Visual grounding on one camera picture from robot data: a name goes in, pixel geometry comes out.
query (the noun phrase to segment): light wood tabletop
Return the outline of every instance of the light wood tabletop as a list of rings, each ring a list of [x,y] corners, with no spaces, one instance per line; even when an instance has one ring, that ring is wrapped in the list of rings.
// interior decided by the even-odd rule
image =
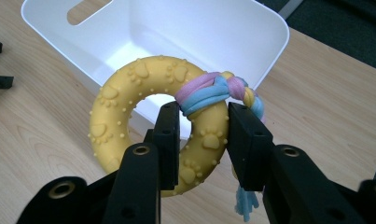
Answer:
[[[14,223],[49,181],[105,175],[88,138],[95,96],[21,18],[22,0],[0,0],[0,223]],[[376,170],[376,69],[297,31],[258,88],[275,144],[305,150],[330,179],[357,190]],[[241,223],[237,180],[225,153],[207,180],[162,199],[163,223]],[[268,223],[263,203],[250,223]]]

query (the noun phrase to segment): yellow ring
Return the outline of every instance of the yellow ring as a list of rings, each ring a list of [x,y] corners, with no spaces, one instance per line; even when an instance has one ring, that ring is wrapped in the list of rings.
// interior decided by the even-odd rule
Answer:
[[[205,72],[186,60],[167,56],[138,59],[109,78],[94,101],[90,133],[94,156],[107,173],[120,167],[129,136],[129,117],[145,97],[164,93],[174,96],[183,85]],[[182,194],[211,174],[228,143],[229,117],[226,103],[207,106],[188,116],[191,134],[179,154],[179,184],[162,196]]]

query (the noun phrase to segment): white container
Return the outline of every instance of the white container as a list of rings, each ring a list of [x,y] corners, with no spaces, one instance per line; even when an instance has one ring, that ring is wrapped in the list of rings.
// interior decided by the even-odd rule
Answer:
[[[284,50],[289,30],[272,10],[252,0],[113,0],[79,25],[67,20],[81,0],[25,0],[21,14],[65,59],[93,94],[137,58],[185,58],[206,71],[231,71],[257,88]],[[160,106],[174,98],[147,97],[131,126],[144,135]],[[181,120],[181,137],[190,124]]]

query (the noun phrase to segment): multicolored rope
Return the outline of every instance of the multicolored rope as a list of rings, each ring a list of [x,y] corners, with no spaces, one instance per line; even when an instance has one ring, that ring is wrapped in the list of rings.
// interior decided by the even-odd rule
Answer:
[[[175,100],[179,103],[184,116],[207,107],[208,105],[228,99],[229,97],[243,101],[244,105],[264,123],[264,104],[259,96],[248,87],[240,77],[230,72],[206,73],[191,80],[176,93]],[[235,211],[244,216],[244,222],[249,221],[252,207],[258,207],[255,192],[245,191],[239,186],[236,193],[237,205]]]

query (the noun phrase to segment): dark green carpet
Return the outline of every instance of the dark green carpet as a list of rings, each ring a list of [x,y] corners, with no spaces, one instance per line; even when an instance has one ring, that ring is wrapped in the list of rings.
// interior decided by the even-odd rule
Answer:
[[[287,0],[258,0],[279,11]],[[288,25],[376,68],[376,0],[304,0]]]

